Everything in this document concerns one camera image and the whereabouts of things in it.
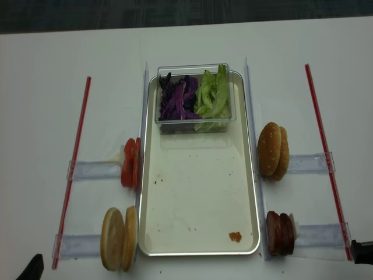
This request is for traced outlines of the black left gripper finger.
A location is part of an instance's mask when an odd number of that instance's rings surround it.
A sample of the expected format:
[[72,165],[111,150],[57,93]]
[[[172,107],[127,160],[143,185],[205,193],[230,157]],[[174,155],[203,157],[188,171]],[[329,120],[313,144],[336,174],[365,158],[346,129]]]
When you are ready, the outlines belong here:
[[44,271],[44,261],[42,254],[36,254],[23,272],[16,278],[17,280],[40,280]]

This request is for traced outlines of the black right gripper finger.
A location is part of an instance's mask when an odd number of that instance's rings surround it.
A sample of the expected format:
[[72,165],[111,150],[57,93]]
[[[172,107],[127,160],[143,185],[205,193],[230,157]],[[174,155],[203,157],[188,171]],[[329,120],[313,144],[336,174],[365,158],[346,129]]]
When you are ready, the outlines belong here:
[[373,241],[351,241],[351,255],[355,264],[373,264]]

